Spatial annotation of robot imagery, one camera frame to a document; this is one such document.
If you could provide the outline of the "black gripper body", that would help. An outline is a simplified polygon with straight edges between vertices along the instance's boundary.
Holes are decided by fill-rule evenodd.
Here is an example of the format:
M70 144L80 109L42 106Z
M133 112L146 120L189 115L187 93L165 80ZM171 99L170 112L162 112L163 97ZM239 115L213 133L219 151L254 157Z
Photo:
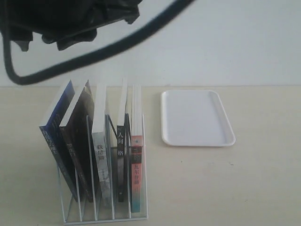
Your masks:
M139 0L2 0L0 32L28 51L33 34L59 51L91 42L97 29L118 21L132 24L140 15Z

